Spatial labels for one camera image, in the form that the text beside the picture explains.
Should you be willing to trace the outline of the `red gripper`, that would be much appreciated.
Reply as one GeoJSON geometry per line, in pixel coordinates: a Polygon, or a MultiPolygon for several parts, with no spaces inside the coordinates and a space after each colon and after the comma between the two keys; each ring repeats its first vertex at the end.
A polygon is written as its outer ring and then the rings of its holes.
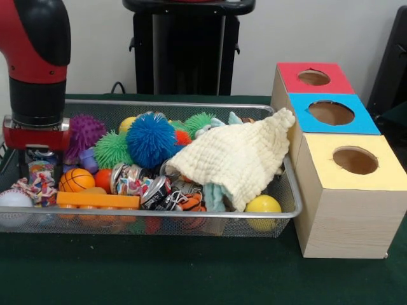
{"type": "Polygon", "coordinates": [[[70,119],[64,118],[55,126],[24,126],[13,121],[10,115],[3,119],[3,137],[6,146],[18,149],[18,170],[20,178],[29,178],[26,149],[48,149],[54,152],[53,176],[60,181],[64,167],[64,152],[70,143],[70,119]]]}

